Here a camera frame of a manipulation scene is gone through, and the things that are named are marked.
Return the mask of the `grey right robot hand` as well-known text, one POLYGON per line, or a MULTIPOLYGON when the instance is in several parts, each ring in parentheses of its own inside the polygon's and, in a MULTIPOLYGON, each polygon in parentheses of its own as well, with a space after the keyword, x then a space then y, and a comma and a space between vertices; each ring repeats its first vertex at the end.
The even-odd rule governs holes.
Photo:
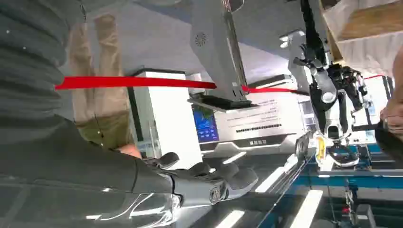
POLYGON ((3 228, 166 227, 182 207, 239 198, 257 181, 236 165, 163 170, 85 141, 61 116, 0 119, 3 228))

